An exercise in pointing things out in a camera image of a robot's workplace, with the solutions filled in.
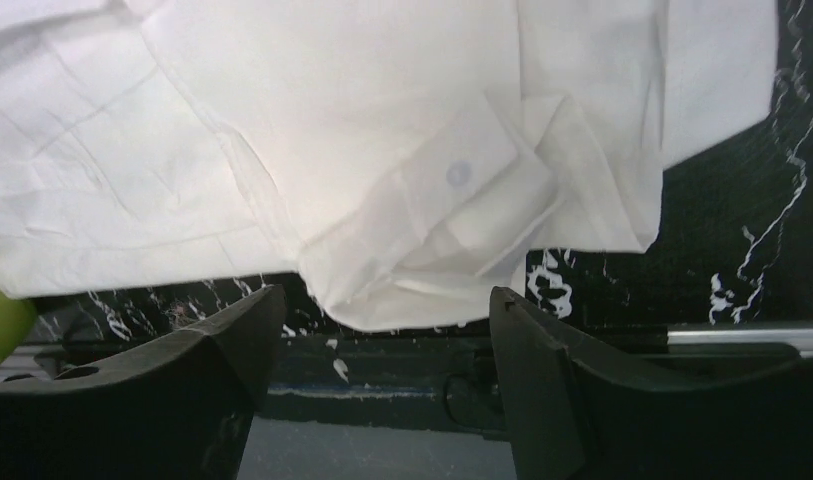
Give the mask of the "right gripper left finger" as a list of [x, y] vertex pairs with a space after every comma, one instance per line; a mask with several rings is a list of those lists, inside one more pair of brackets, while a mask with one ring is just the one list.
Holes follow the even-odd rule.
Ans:
[[0, 479], [233, 479], [287, 316], [268, 286], [52, 380], [0, 383]]

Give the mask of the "white cloth sheet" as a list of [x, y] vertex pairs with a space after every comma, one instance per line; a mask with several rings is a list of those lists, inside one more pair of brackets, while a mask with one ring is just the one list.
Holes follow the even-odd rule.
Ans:
[[773, 1], [0, 1], [0, 290], [295, 272], [363, 331], [642, 252], [762, 121]]

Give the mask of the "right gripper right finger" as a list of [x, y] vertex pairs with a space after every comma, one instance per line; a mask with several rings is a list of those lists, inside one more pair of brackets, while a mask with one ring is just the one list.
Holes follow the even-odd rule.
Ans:
[[498, 287], [489, 323], [520, 479], [813, 479], [813, 322], [594, 336]]

